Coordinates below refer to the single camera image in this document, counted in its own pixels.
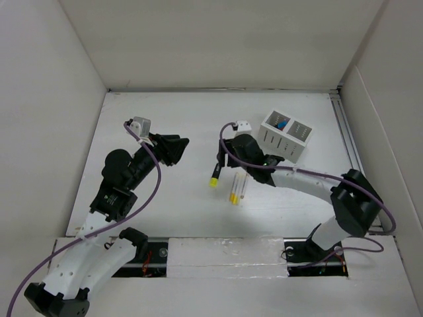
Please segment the blue cap black highlighter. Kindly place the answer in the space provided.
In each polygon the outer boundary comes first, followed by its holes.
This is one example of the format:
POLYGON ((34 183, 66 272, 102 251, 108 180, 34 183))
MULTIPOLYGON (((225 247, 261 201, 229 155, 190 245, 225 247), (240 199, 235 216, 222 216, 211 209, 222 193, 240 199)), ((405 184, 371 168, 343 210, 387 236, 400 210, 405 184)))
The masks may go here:
POLYGON ((277 128, 277 129, 279 129, 280 131, 283 131, 284 130, 284 128, 287 126, 287 124, 288 124, 288 121, 286 121, 286 120, 284 120, 284 121, 282 121, 283 122, 283 126, 282 127, 278 127, 277 126, 277 124, 279 123, 277 123, 276 125, 275 125, 275 127, 277 128))

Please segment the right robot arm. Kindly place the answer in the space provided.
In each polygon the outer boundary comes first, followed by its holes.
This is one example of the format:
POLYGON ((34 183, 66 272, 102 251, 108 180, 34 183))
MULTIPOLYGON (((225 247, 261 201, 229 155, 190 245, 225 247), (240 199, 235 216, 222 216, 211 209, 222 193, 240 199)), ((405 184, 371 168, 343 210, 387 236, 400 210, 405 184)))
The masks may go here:
POLYGON ((341 245, 344 239, 366 237, 383 202, 360 171, 351 169, 332 176, 284 166, 283 161, 282 157, 264 154, 249 134, 219 140, 217 170, 241 167, 258 183, 308 194, 333 208, 332 217, 318 224, 307 238, 286 240, 283 253, 287 262, 299 268, 318 265, 345 252, 341 245))

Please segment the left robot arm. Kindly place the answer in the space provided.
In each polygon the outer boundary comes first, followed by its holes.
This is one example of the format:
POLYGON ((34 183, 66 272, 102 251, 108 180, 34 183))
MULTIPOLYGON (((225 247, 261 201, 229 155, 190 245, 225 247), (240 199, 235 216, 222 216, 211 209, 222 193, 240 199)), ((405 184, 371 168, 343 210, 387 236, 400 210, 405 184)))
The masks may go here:
POLYGON ((123 149, 110 152, 102 169, 103 180, 77 240, 40 283, 30 283, 24 297, 43 316, 85 316, 94 294, 126 263, 147 255, 146 234, 128 227, 106 247, 108 230, 134 215, 134 190, 160 164, 179 162, 189 144, 179 135, 149 136, 134 155, 123 149))

